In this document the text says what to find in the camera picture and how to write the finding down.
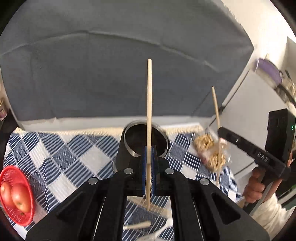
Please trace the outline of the person's right hand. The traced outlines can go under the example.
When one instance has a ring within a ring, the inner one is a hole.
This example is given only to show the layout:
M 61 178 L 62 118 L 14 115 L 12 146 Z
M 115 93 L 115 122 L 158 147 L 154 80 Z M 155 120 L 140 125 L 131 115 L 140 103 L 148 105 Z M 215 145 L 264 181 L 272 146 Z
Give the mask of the person's right hand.
M 260 183 L 259 178 L 263 174 L 264 170 L 259 167 L 255 167 L 252 170 L 252 175 L 249 178 L 248 184 L 245 186 L 242 195 L 246 203 L 255 203 L 257 200 L 262 198 L 265 185 Z M 273 182 L 273 185 L 271 186 L 263 202 L 269 200 L 273 196 L 282 181 L 282 179 L 278 179 Z

